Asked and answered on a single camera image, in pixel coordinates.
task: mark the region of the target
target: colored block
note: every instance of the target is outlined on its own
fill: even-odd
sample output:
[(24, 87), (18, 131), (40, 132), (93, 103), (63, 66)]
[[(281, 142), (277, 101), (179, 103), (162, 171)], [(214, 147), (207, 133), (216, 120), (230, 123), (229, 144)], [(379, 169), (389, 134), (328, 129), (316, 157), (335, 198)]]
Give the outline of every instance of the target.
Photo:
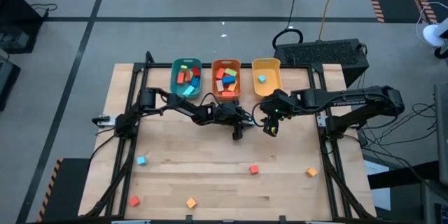
[(316, 171), (315, 168), (309, 168), (309, 169), (307, 170), (307, 174), (308, 174), (308, 176), (310, 176), (310, 177), (314, 177), (314, 176), (317, 174), (317, 171)]
[(129, 199), (129, 204), (131, 207), (135, 207), (136, 205), (140, 204), (140, 199), (137, 196), (133, 196)]
[(226, 74), (230, 74), (231, 76), (236, 76), (237, 75), (237, 72), (233, 71), (231, 69), (225, 69), (225, 73)]
[(191, 69), (193, 70), (193, 76), (194, 77), (201, 76), (201, 72), (199, 71), (199, 69), (196, 66), (192, 67)]
[(224, 91), (223, 82), (221, 80), (216, 81), (216, 89), (218, 89), (218, 92)]
[(235, 88), (237, 87), (238, 81), (235, 81), (235, 83), (230, 84), (228, 90), (229, 91), (235, 91)]
[(185, 73), (179, 73), (177, 75), (177, 84), (183, 84), (184, 79), (185, 79)]
[(185, 71), (185, 81), (190, 83), (191, 81), (190, 71)]
[(223, 85), (229, 85), (235, 83), (235, 76), (227, 76), (223, 78)]
[(138, 157), (137, 164), (138, 165), (146, 165), (146, 157)]
[(222, 79), (223, 76), (224, 76), (224, 71), (225, 71), (225, 69), (219, 69), (219, 70), (218, 70), (218, 73), (216, 73), (216, 77), (217, 77), (218, 79)]
[(258, 82), (259, 83), (264, 83), (265, 81), (266, 81), (266, 77), (264, 75), (260, 74), (258, 76)]
[(258, 165), (251, 165), (251, 167), (249, 167), (249, 170), (251, 170), (252, 174), (257, 174), (258, 173)]
[(188, 86), (187, 89), (185, 91), (183, 91), (183, 95), (190, 95), (194, 89), (195, 89), (195, 87), (193, 87), (192, 85)]
[(190, 198), (189, 200), (187, 200), (187, 206), (189, 208), (193, 208), (196, 206), (196, 201), (193, 198)]
[(193, 79), (191, 80), (191, 85), (197, 88), (197, 86), (199, 85), (199, 77), (193, 77)]
[(221, 93), (222, 96), (224, 97), (232, 97), (235, 96), (235, 92), (231, 92), (231, 91), (224, 91)]

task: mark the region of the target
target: green block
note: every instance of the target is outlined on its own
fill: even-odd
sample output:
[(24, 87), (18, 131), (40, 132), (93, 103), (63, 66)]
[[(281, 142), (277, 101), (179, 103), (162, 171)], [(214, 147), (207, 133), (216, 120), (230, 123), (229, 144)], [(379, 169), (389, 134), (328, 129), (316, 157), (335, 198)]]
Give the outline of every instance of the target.
[(236, 76), (237, 75), (237, 72), (233, 71), (231, 69), (225, 69), (224, 73), (230, 74), (231, 76)]

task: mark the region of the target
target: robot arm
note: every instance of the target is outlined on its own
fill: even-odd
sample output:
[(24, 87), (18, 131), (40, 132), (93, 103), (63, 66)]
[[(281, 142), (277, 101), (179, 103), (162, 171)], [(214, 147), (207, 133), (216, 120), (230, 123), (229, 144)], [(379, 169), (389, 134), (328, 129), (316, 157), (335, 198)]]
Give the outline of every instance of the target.
[(279, 131), (279, 120), (293, 116), (309, 115), (333, 106), (364, 105), (342, 116), (328, 116), (322, 123), (330, 137), (341, 138), (351, 125), (364, 126), (367, 119), (375, 116), (398, 116), (405, 110), (400, 92), (392, 87), (369, 87), (366, 89), (326, 92), (306, 89), (292, 91), (288, 96), (275, 90), (260, 103), (267, 117), (263, 131), (275, 137)]

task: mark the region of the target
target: wooden tabletop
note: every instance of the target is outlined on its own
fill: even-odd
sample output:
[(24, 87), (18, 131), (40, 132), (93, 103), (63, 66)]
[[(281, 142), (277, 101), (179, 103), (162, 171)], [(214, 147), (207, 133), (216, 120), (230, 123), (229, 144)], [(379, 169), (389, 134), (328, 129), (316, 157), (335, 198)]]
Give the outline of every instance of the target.
[[(170, 74), (171, 69), (150, 69), (147, 86), (168, 91)], [(250, 111), (259, 101), (253, 91), (252, 69), (241, 69), (240, 74), (239, 101)], [(115, 65), (104, 114), (124, 112), (131, 75), (132, 64)], [(328, 91), (346, 89), (340, 65), (324, 65), (324, 76)], [(281, 69), (281, 77), (287, 93), (309, 88), (306, 69)], [(203, 69), (202, 93), (192, 102), (199, 104), (210, 91), (211, 70)], [(158, 104), (163, 105), (159, 97)], [(332, 108), (334, 115), (349, 111), (349, 106)], [(256, 120), (263, 117), (257, 110)], [(313, 115), (281, 122), (275, 138), (254, 127), (244, 131), (243, 139), (233, 141), (232, 131), (231, 126), (195, 125), (176, 111), (143, 118), (135, 158), (145, 156), (148, 164), (134, 164), (129, 187), (129, 196), (139, 197), (141, 203), (137, 207), (128, 205), (125, 218), (172, 220), (192, 214), (195, 220), (275, 221), (279, 215), (289, 221), (331, 219)], [(346, 134), (356, 135), (352, 129)], [(107, 132), (98, 136), (95, 147), (111, 135)], [(346, 184), (366, 210), (376, 216), (359, 143), (348, 137), (338, 143)], [(117, 146), (118, 139), (112, 140), (95, 155), (79, 214), (89, 211), (109, 186)], [(258, 165), (260, 173), (250, 174), (251, 165)], [(305, 174), (310, 167), (318, 170), (314, 178)], [(339, 215), (343, 216), (340, 190), (334, 185)], [(115, 196), (116, 213), (120, 190)], [(190, 197), (197, 202), (194, 209), (186, 205)]]

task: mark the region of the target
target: yellow block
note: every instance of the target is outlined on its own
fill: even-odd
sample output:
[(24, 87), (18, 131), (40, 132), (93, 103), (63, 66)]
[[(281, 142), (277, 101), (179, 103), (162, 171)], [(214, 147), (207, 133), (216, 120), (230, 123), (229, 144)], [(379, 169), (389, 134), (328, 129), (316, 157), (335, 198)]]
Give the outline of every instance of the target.
[(187, 206), (190, 208), (193, 208), (196, 206), (196, 201), (193, 198), (190, 198), (189, 200), (187, 200)]
[(307, 174), (308, 174), (308, 176), (310, 176), (310, 177), (314, 177), (314, 176), (317, 174), (317, 171), (316, 171), (315, 168), (309, 168), (309, 169), (307, 170)]

